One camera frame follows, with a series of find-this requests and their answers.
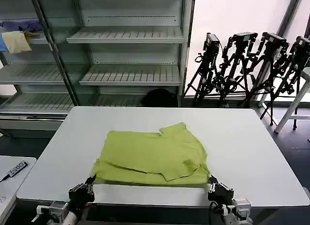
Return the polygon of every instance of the metal shelving unit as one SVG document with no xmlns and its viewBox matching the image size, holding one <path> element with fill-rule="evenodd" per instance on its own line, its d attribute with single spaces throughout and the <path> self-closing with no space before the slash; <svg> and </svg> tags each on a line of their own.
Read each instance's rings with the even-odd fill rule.
<svg viewBox="0 0 310 225">
<path fill-rule="evenodd" d="M 0 115 L 60 116 L 73 105 L 141 106 L 158 88 L 181 95 L 192 4 L 0 0 L 1 21 L 39 19 L 44 29 L 28 39 L 32 51 L 0 56 L 0 84 L 17 90 L 0 105 Z"/>
<path fill-rule="evenodd" d="M 126 96 L 162 87 L 182 94 L 192 0 L 75 1 L 81 27 L 67 42 L 89 48 L 92 65 L 79 84 L 99 92 L 95 105 L 126 105 Z"/>
<path fill-rule="evenodd" d="M 67 72 L 56 47 L 73 34 L 72 27 L 62 27 L 63 23 L 73 20 L 67 12 L 48 14 L 47 17 L 52 17 L 52 23 L 55 24 L 52 29 L 47 25 L 39 0 L 0 0 L 0 21 L 37 19 L 43 27 L 43 31 L 27 37 L 32 51 L 19 54 L 0 52 L 4 65 L 0 69 L 0 84 L 12 84 L 16 90 L 13 96 L 0 104 L 0 120 L 6 121 L 0 121 L 0 129 L 34 129 L 35 125 L 35 129 L 45 130 L 48 129 L 45 127 L 47 123 L 64 120 L 72 107 L 77 105 L 70 80 L 78 84 L 85 67 L 71 61 L 68 67 L 73 70 Z"/>
</svg>

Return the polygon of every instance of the cable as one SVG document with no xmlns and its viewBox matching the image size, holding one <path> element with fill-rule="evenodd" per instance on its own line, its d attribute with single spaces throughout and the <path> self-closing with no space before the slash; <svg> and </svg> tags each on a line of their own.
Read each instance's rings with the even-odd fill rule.
<svg viewBox="0 0 310 225">
<path fill-rule="evenodd" d="M 8 174 L 8 175 L 6 175 L 2 180 L 0 180 L 0 182 L 3 182 L 3 181 L 5 181 L 7 178 L 9 178 L 10 177 L 10 175 Z"/>
<path fill-rule="evenodd" d="M 212 225 L 212 219 L 211 219 L 211 214 L 212 214 L 212 205 L 217 203 L 215 201 L 212 201 L 209 207 L 209 225 Z"/>
<path fill-rule="evenodd" d="M 221 49 L 222 49 L 222 53 L 223 53 L 223 47 L 222 47 L 222 44 L 221 44 L 221 42 L 219 42 L 219 45 L 221 46 Z"/>
</svg>

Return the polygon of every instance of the white table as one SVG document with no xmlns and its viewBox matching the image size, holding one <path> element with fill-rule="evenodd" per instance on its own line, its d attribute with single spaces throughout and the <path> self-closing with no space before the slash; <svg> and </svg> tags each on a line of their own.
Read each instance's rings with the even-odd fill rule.
<svg viewBox="0 0 310 225">
<path fill-rule="evenodd" d="M 12 178 L 0 182 L 0 224 L 4 224 L 15 206 L 16 192 L 36 162 L 31 157 L 0 156 L 0 180 L 21 161 L 28 166 Z"/>
<path fill-rule="evenodd" d="M 68 201 L 68 190 L 90 175 L 110 130 L 158 132 L 179 122 L 185 122 L 205 146 L 211 172 L 234 188 L 236 198 L 246 197 L 253 207 L 309 205 L 295 174 L 250 109 L 75 107 L 17 197 Z M 98 204 L 209 205 L 201 188 L 101 184 L 94 191 Z"/>
</svg>

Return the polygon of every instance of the folded towel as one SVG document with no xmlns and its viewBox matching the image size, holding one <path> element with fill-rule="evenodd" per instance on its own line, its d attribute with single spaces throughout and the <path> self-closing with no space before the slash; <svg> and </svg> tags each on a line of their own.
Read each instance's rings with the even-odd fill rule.
<svg viewBox="0 0 310 225">
<path fill-rule="evenodd" d="M 4 27 L 7 31 L 38 32 L 43 30 L 39 20 L 26 20 L 21 22 L 4 21 L 0 22 L 0 26 Z"/>
<path fill-rule="evenodd" d="M 3 32 L 2 38 L 10 54 L 17 54 L 24 51 L 31 51 L 31 48 L 23 32 L 20 31 Z"/>
<path fill-rule="evenodd" d="M 141 184 L 207 183 L 207 154 L 186 125 L 180 123 L 160 131 L 110 131 L 93 174 L 99 180 Z"/>
</svg>

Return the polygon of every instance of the shelf rack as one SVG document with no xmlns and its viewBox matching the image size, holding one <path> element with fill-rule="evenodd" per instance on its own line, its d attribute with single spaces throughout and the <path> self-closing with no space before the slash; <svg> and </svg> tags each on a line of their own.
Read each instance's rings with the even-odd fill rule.
<svg viewBox="0 0 310 225">
<path fill-rule="evenodd" d="M 77 81 L 78 73 L 71 73 Z M 64 85 L 56 64 L 10 64 L 0 70 L 0 84 Z"/>
<path fill-rule="evenodd" d="M 180 75 L 177 65 L 96 64 L 79 83 L 97 86 L 178 86 Z"/>
<path fill-rule="evenodd" d="M 95 106 L 107 107 L 142 107 L 140 101 L 141 95 L 108 95 L 102 94 L 96 101 Z"/>
<path fill-rule="evenodd" d="M 0 106 L 0 113 L 68 114 L 73 106 L 68 94 L 17 93 Z"/>
<path fill-rule="evenodd" d="M 56 43 L 66 42 L 66 38 L 72 35 L 70 32 L 73 27 L 62 27 L 62 24 L 73 20 L 66 11 L 62 11 L 63 14 L 47 12 L 47 17 L 52 18 L 51 24 L 56 24 L 49 28 L 46 16 L 40 9 L 55 3 L 52 0 L 45 1 L 49 2 L 47 6 L 41 6 L 39 0 L 0 0 L 0 21 L 37 19 L 44 29 L 32 37 L 27 37 L 32 51 L 19 54 L 0 53 L 4 65 L 0 69 L 0 84 L 12 84 L 16 90 L 13 96 L 0 104 L 0 115 L 15 114 L 16 119 L 19 119 L 20 116 L 31 114 L 40 121 L 40 117 L 47 114 L 54 117 L 68 114 L 74 106 L 73 97 L 71 92 L 68 93 L 68 84 L 64 79 L 68 74 L 70 79 L 78 84 L 84 66 L 72 64 L 75 71 L 65 72 L 59 52 L 55 51 Z M 66 3 L 65 0 L 58 1 L 57 5 Z M 5 28 L 1 28 L 0 32 L 6 32 Z"/>
<path fill-rule="evenodd" d="M 93 62 L 79 84 L 101 93 L 97 105 L 118 98 L 109 87 L 122 99 L 133 96 L 128 87 L 140 99 L 162 87 L 182 94 L 192 0 L 75 1 L 82 27 L 66 40 L 89 47 Z"/>
<path fill-rule="evenodd" d="M 177 26 L 84 27 L 67 38 L 68 43 L 183 43 Z"/>
</svg>

